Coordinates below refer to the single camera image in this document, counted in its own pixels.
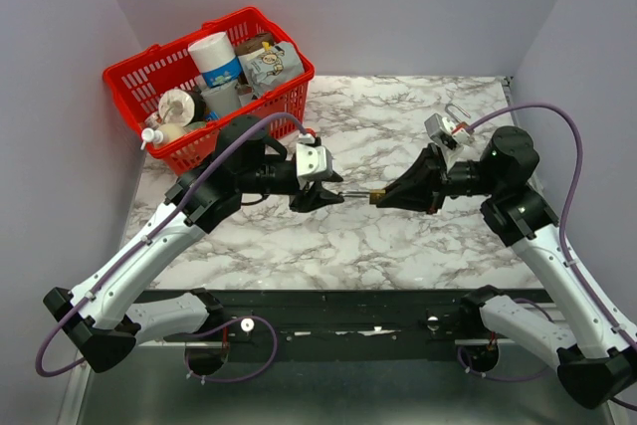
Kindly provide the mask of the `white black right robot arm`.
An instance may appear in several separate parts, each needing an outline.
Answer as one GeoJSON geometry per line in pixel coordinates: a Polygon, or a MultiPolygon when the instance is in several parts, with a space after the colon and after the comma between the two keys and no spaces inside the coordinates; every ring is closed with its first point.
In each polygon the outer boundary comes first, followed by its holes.
{"type": "Polygon", "coordinates": [[[621,314],[559,233],[560,222],[529,180],[539,163],[529,134],[503,126],[477,161],[447,166],[430,143],[397,180],[371,195],[378,208],[436,213],[447,198],[482,196],[489,229],[534,273],[566,326],[538,317],[492,286],[461,300],[460,330],[502,334],[553,369],[579,405],[594,409],[636,382],[636,325],[621,314]]]}

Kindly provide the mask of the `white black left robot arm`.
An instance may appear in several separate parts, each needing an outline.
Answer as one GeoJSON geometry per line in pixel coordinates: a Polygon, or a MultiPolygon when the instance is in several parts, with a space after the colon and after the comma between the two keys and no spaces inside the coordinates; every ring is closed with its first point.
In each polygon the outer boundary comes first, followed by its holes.
{"type": "Polygon", "coordinates": [[[324,188],[337,183],[331,152],[300,126],[295,152],[269,134],[279,119],[240,115],[220,131],[213,153],[180,175],[143,228],[104,266],[72,289],[53,288],[43,303],[96,373],[120,364],[137,346],[172,336],[208,340],[222,329],[222,307],[205,290],[142,304],[141,293],[190,246],[243,206],[244,195],[286,196],[309,213],[339,204],[324,188]]]}

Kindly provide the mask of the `small brass padlock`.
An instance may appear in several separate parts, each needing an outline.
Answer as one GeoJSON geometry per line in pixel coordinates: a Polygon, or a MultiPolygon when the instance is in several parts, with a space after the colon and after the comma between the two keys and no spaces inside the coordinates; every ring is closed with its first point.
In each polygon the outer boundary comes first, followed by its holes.
{"type": "Polygon", "coordinates": [[[364,199],[370,204],[377,204],[381,201],[386,194],[384,189],[371,189],[371,190],[349,190],[339,193],[340,196],[347,199],[364,199]]]}

